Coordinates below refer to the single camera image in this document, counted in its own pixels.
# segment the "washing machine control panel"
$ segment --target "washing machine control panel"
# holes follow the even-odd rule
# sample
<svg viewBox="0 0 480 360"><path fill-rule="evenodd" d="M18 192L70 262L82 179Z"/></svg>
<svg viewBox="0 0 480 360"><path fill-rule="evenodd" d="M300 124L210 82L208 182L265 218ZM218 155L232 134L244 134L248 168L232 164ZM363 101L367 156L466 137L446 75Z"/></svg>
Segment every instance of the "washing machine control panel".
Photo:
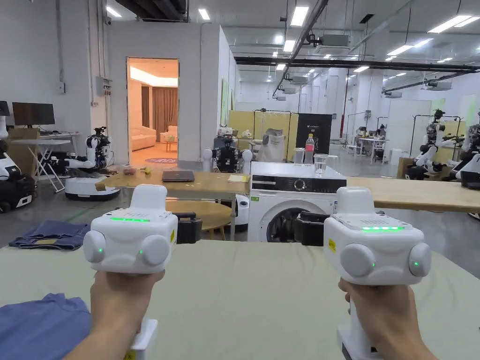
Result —
<svg viewBox="0 0 480 360"><path fill-rule="evenodd" d="M252 176L252 189L259 190L319 192L334 194L339 188L346 185L346 179L312 179L266 175Z"/></svg>

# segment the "handheld controller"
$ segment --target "handheld controller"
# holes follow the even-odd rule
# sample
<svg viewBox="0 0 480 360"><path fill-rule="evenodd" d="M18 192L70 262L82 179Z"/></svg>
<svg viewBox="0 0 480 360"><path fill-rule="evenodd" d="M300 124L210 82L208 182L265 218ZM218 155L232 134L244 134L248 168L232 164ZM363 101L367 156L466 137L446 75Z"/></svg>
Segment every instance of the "handheld controller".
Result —
<svg viewBox="0 0 480 360"><path fill-rule="evenodd" d="M164 186L139 185L129 208L94 219L83 245L92 269L132 275L163 271L178 229L177 217L165 210L166 197ZM157 320L144 319L128 355L145 360L157 326Z"/></svg>
<svg viewBox="0 0 480 360"><path fill-rule="evenodd" d="M324 222L324 245L327 260L343 279L368 286L413 285L428 274L432 255L420 230L376 214L366 188L342 187L337 196L337 213ZM346 359L380 359L353 302L350 321L337 332Z"/></svg>

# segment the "hand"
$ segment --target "hand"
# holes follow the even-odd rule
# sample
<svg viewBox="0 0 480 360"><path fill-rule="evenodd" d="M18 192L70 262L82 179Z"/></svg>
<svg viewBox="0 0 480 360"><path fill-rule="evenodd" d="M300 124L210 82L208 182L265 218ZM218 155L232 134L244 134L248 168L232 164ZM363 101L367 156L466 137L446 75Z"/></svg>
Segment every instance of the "hand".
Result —
<svg viewBox="0 0 480 360"><path fill-rule="evenodd" d="M97 272L90 288L92 332L123 329L135 334L165 271L149 275Z"/></svg>
<svg viewBox="0 0 480 360"><path fill-rule="evenodd" d="M414 353L421 354L418 359L435 359L421 339L411 287L369 287L344 279L340 279L338 287L347 293L345 300L355 303L363 330L385 359L409 359Z"/></svg>

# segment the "front-loading washing machine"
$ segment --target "front-loading washing machine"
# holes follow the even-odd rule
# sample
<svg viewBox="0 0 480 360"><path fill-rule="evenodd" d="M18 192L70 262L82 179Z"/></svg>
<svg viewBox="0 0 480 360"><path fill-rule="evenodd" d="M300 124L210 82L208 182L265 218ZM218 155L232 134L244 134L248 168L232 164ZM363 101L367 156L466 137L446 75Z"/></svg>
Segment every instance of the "front-loading washing machine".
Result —
<svg viewBox="0 0 480 360"><path fill-rule="evenodd" d="M315 177L313 165L252 162L247 241L294 241L293 220L302 211L332 214L346 185L329 167Z"/></svg>

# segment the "floor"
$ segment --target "floor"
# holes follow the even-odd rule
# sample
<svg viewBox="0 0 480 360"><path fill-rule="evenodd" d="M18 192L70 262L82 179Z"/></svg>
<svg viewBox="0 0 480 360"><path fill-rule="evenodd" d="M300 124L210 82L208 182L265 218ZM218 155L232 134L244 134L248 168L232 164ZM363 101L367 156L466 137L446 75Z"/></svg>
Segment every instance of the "floor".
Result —
<svg viewBox="0 0 480 360"><path fill-rule="evenodd" d="M393 177L396 175L395 167L382 166L381 162L370 165L370 159L366 156L359 156L355 160L353 155L347 155L344 150L339 148L339 146L333 145L330 153L339 155L338 170L344 175L364 177ZM153 157L161 157L156 152L157 150L156 148L147 149L149 153L153 154ZM0 247L7 245L16 236L25 233L42 220L89 223L93 218L116 207L128 206L131 194L132 189L123 189L117 199L108 202L78 202L67 200L62 193L53 194L49 183L42 182L38 187L38 198L31 205L9 214L0 215ZM480 221L463 213L383 210L386 214L407 221L421 229L425 234L426 242L433 250L480 278ZM202 237L208 239L208 233L202 234ZM237 233L235 239L245 241L246 237L246 232ZM216 233L215 239L220 238L220 234Z"/></svg>
<svg viewBox="0 0 480 360"><path fill-rule="evenodd" d="M178 151L177 144L170 144L167 151L167 144L155 143L155 146L146 149L133 151L130 154L130 165L135 168L144 168L150 166L151 168L173 168L177 166L177 162L172 163L155 163L148 162L147 159L168 158L177 159Z"/></svg>

